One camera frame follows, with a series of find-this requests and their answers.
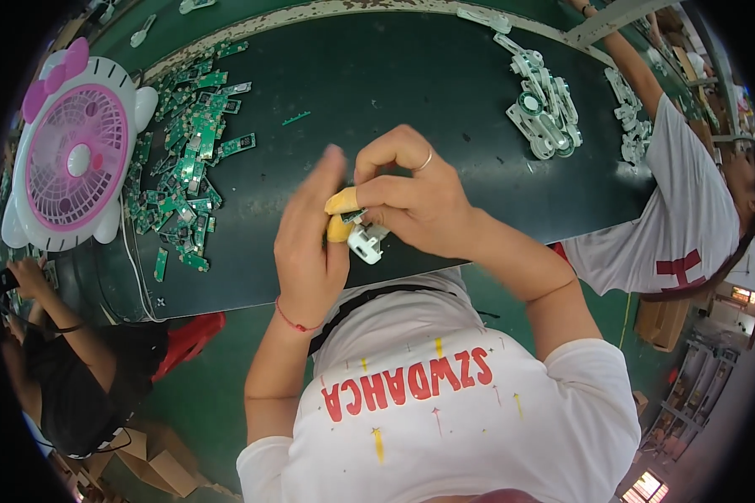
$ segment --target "white cable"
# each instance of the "white cable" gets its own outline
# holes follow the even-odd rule
[[[131,268],[134,270],[134,277],[137,278],[137,287],[140,293],[140,303],[142,304],[142,310],[146,312],[146,316],[148,316],[148,319],[150,319],[151,321],[154,321],[155,323],[162,323],[166,320],[159,319],[148,311],[148,307],[146,307],[146,300],[142,295],[143,284],[140,281],[140,274],[137,272],[137,264],[134,262],[134,259],[131,256],[131,251],[129,250],[129,240],[128,238],[126,238],[125,211],[123,210],[124,207],[125,205],[123,204],[123,191],[121,190],[121,229],[123,231],[123,246],[126,248],[126,256],[129,258],[129,262],[131,262]]]

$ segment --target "red string bracelet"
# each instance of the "red string bracelet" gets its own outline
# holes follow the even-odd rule
[[[288,318],[286,318],[285,315],[282,313],[282,309],[279,308],[279,298],[280,298],[280,296],[277,296],[277,298],[274,299],[274,306],[277,307],[277,312],[282,317],[282,319],[284,319],[285,322],[288,324],[288,326],[290,326],[291,328],[293,328],[295,331],[302,332],[302,333],[304,333],[304,332],[315,332],[316,330],[319,329],[319,327],[321,327],[324,324],[324,321],[322,321],[322,323],[320,323],[320,324],[318,324],[318,325],[316,325],[315,327],[312,327],[312,328],[306,328],[306,327],[304,327],[302,325],[299,325],[299,324],[292,324],[291,320],[289,320]]]

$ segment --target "window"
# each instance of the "window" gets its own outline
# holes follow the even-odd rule
[[[668,494],[668,486],[654,474],[646,470],[637,482],[626,491],[623,500],[626,503],[659,503]]]
[[[749,290],[744,290],[743,288],[733,287],[733,293],[730,295],[730,297],[740,300],[741,302],[747,304],[750,301],[750,296],[752,295],[752,292]]]

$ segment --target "hand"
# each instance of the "hand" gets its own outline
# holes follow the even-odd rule
[[[274,240],[282,314],[292,324],[315,327],[335,303],[349,274],[346,243],[322,238],[330,216],[324,202],[344,178],[346,159],[341,149],[329,145],[316,168],[288,201]]]
[[[32,257],[25,257],[20,261],[5,263],[6,267],[17,278],[17,293],[22,298],[37,298],[50,291],[50,285],[42,273],[42,267],[45,265],[45,258],[41,257],[36,262]]]
[[[565,0],[565,3],[571,4],[571,6],[581,12],[582,9],[584,9],[584,6],[589,4],[589,0]]]
[[[414,177],[375,177],[389,163],[416,170]],[[469,259],[484,213],[467,201],[456,169],[410,126],[397,126],[358,153],[355,184],[357,203],[369,208],[364,220],[425,253]]]
[[[656,24],[651,25],[651,29],[649,30],[649,40],[651,40],[652,45],[655,47],[660,47],[663,43],[663,39],[660,37],[660,28]]]

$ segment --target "fan grille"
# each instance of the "fan grille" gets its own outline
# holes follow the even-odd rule
[[[73,147],[89,147],[89,168],[68,170]],[[48,109],[31,140],[26,166],[30,206],[53,230],[80,227],[109,202],[125,168],[129,132],[117,95],[105,86],[78,86]]]

